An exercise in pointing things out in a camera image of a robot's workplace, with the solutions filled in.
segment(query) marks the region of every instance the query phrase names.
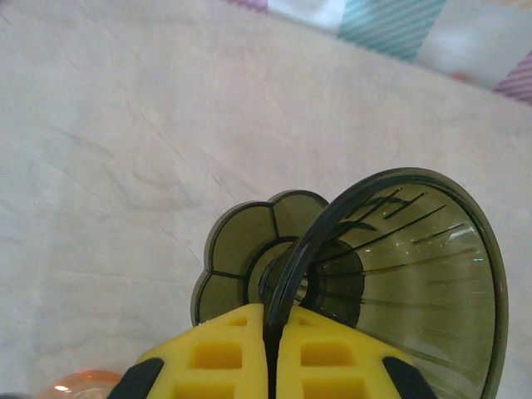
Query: pour-over dripper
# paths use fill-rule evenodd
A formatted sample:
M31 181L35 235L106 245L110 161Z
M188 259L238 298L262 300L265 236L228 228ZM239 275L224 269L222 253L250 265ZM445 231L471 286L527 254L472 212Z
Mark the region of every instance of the pour-over dripper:
M494 397L507 329L505 275L475 201L428 170L390 170L329 206L313 193L221 218L193 298L200 323L247 302L278 330L300 303L410 354L440 398Z

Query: pink stripe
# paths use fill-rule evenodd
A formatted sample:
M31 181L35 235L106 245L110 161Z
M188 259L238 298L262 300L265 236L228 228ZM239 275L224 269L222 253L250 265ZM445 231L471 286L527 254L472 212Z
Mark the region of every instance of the pink stripe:
M499 82L493 91L532 105L532 52Z
M268 11L268 0L227 0L227 2L259 12Z

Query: black plastic piece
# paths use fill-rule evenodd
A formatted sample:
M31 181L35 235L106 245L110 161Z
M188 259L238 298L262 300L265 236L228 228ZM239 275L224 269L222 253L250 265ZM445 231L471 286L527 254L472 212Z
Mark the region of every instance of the black plastic piece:
M418 369L396 357L382 359L401 399L438 399Z
M113 388L107 399L146 399L164 365L165 362L158 357L135 364Z

